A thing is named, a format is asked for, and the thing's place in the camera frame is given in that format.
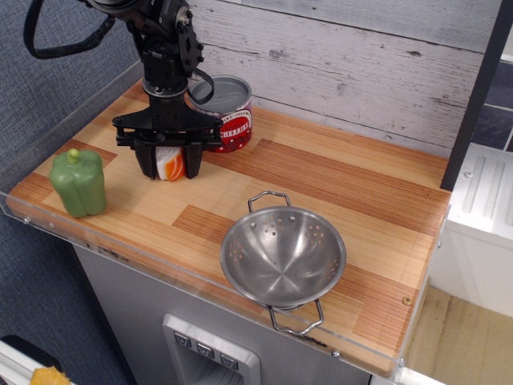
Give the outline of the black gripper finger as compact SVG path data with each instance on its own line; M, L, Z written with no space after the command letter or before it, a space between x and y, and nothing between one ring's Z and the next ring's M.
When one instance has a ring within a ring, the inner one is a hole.
M141 172L154 180L157 176L156 143L154 141L135 139L134 151Z
M204 151L203 142L191 142L184 146L187 177L188 179L195 178L200 172Z

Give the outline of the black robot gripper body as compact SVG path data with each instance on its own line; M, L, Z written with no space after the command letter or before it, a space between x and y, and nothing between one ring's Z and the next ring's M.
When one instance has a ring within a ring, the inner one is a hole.
M112 120L119 146L134 151L150 151L189 144L198 144L201 148L222 144L220 129L223 122L190 108L183 92L172 95L162 90L151 90L146 94L148 107Z

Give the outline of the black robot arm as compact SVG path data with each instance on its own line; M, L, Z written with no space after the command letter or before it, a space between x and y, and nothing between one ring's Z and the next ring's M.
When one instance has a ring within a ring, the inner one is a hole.
M220 119L189 107L188 80L198 75L203 45L192 26L192 12L185 1L91 1L90 6L126 23L143 64L146 109L112 120L119 146L134 152L142 173L157 174L157 148L182 148L188 178L198 175L202 154L220 144Z

